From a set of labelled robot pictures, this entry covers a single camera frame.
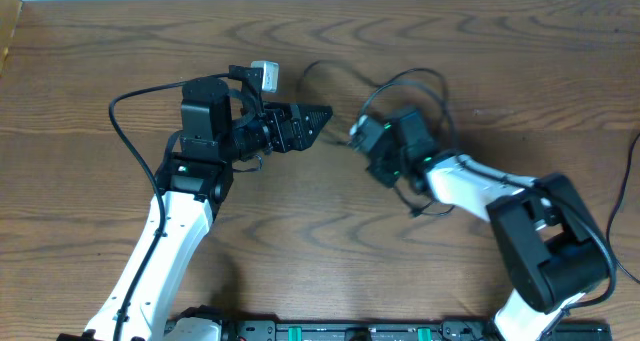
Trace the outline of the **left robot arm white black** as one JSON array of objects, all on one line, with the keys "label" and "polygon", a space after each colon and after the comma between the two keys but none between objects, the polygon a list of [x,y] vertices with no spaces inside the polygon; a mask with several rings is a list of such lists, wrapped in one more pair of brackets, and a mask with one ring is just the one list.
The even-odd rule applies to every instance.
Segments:
[{"label": "left robot arm white black", "polygon": [[308,149],[332,117],[329,106],[264,103],[256,68],[179,83],[181,130],[157,171],[143,170],[154,197],[132,255],[82,340],[228,340],[211,316],[169,317],[187,266],[211,230],[237,169],[272,151]]}]

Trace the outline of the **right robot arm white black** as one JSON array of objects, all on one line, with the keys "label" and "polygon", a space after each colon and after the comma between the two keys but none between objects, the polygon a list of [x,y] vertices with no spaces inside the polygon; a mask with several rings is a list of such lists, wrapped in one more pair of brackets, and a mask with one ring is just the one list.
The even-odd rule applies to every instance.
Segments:
[{"label": "right robot arm white black", "polygon": [[542,340],[570,310],[590,306],[586,295],[603,281],[616,282],[613,252],[566,176],[518,176],[445,150],[415,108],[362,115],[350,137],[385,187],[406,179],[415,194],[491,226],[514,287],[493,317],[494,338]]}]

